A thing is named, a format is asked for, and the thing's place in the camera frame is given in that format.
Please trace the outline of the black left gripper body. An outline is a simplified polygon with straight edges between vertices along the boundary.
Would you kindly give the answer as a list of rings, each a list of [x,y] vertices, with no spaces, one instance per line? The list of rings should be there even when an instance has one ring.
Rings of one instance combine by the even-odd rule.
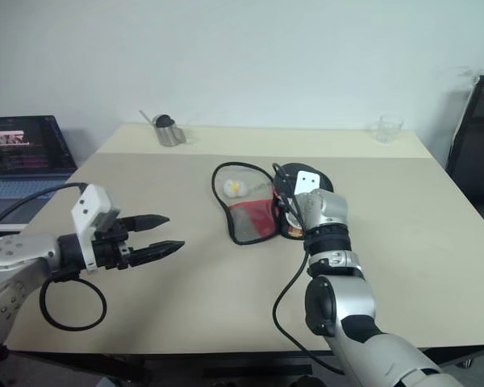
[[[131,250],[126,245],[127,239],[128,229],[123,219],[115,220],[106,231],[96,231],[92,246],[97,266],[105,269],[126,269],[131,257]]]

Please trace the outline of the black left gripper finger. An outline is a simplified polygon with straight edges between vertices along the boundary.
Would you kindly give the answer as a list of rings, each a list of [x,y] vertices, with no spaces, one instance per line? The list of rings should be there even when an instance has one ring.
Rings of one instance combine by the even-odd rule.
[[[152,243],[146,248],[131,249],[127,262],[131,267],[148,264],[175,253],[184,245],[184,241],[166,240]]]
[[[158,214],[135,215],[123,218],[123,228],[126,232],[148,231],[169,221],[168,217]]]

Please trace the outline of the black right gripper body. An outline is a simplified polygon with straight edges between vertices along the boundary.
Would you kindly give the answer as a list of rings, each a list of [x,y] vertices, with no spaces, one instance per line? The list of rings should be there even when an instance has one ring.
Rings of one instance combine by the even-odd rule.
[[[288,214],[298,213],[298,201],[293,186],[274,186],[273,195],[277,206]]]

